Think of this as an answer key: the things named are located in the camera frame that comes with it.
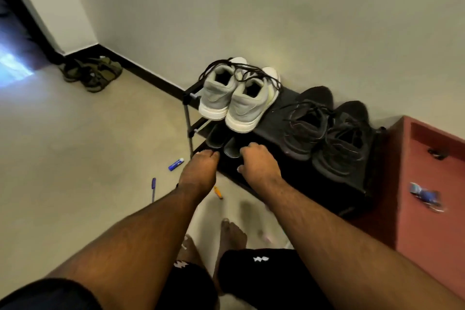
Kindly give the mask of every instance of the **gray sneaker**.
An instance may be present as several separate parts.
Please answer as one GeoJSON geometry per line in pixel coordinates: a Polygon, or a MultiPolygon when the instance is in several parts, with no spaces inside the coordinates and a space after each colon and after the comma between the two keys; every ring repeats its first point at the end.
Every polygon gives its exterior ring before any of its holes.
{"type": "MultiPolygon", "coordinates": [[[[247,60],[241,57],[233,58],[229,62],[247,64],[247,60]]],[[[229,103],[238,86],[238,80],[242,80],[246,71],[216,61],[208,66],[206,72],[199,113],[210,120],[222,120],[228,113],[229,103]]]]}
{"type": "Polygon", "coordinates": [[[280,85],[279,75],[271,67],[263,68],[261,74],[247,73],[232,94],[226,125],[239,133],[252,131],[276,101],[280,85]]]}

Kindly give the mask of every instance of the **beige floor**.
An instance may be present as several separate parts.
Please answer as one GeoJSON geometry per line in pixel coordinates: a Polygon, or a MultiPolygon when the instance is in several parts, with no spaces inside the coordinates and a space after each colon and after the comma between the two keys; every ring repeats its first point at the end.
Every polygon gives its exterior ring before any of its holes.
{"type": "MultiPolygon", "coordinates": [[[[157,198],[168,193],[182,168],[167,167],[189,156],[181,103],[127,71],[90,94],[49,66],[0,88],[0,123],[0,297],[146,206],[153,177],[157,198]]],[[[248,233],[251,248],[266,246],[260,230],[273,246],[286,243],[260,201],[220,174],[217,185],[224,200],[211,193],[189,227],[210,272],[224,217],[248,233]]]]}

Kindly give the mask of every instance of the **black shoe rack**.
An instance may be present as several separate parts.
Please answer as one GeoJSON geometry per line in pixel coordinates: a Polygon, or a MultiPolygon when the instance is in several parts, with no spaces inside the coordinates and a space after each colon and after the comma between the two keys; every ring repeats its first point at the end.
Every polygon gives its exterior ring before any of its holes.
{"type": "MultiPolygon", "coordinates": [[[[191,123],[188,107],[199,108],[202,88],[203,81],[198,81],[183,94],[191,157],[196,152],[211,149],[206,145],[205,141],[199,147],[194,148],[193,136],[197,134],[206,138],[216,125],[216,122],[205,118],[191,123]]],[[[386,130],[384,128],[373,130],[374,136],[370,157],[363,168],[363,172],[353,174],[352,178],[345,183],[333,182],[317,172],[312,166],[311,160],[301,162],[289,158],[279,147],[280,136],[282,136],[280,121],[286,116],[285,112],[282,113],[281,108],[293,102],[297,95],[297,92],[284,88],[273,106],[262,117],[260,124],[253,132],[246,134],[249,136],[248,139],[250,139],[250,142],[263,144],[268,148],[278,162],[281,175],[288,184],[331,212],[343,218],[350,218],[369,209],[377,196],[377,192],[380,190],[380,173],[384,161],[382,148],[386,139],[386,130]]],[[[237,172],[237,167],[241,164],[243,164],[242,158],[233,159],[222,153],[218,163],[218,171],[259,199],[259,196],[247,184],[242,175],[237,172]]]]}

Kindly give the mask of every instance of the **orange object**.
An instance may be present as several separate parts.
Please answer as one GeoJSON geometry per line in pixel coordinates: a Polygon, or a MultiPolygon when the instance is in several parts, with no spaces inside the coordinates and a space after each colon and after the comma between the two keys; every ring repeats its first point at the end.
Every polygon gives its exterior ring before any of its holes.
{"type": "Polygon", "coordinates": [[[215,190],[215,194],[219,197],[219,199],[223,200],[223,195],[221,195],[219,189],[216,186],[213,186],[213,190],[215,190]]]}

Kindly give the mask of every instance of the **white logo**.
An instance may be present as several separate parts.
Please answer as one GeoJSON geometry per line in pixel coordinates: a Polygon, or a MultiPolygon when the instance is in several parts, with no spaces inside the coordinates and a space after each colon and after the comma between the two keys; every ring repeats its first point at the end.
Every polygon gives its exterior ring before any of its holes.
{"type": "Polygon", "coordinates": [[[266,257],[266,256],[263,256],[263,257],[254,257],[253,260],[255,262],[262,262],[262,261],[268,261],[270,258],[266,257]]]}
{"type": "Polygon", "coordinates": [[[175,267],[179,268],[179,269],[182,269],[184,268],[185,266],[187,266],[188,264],[185,263],[184,261],[176,261],[176,263],[174,264],[175,267]]]}

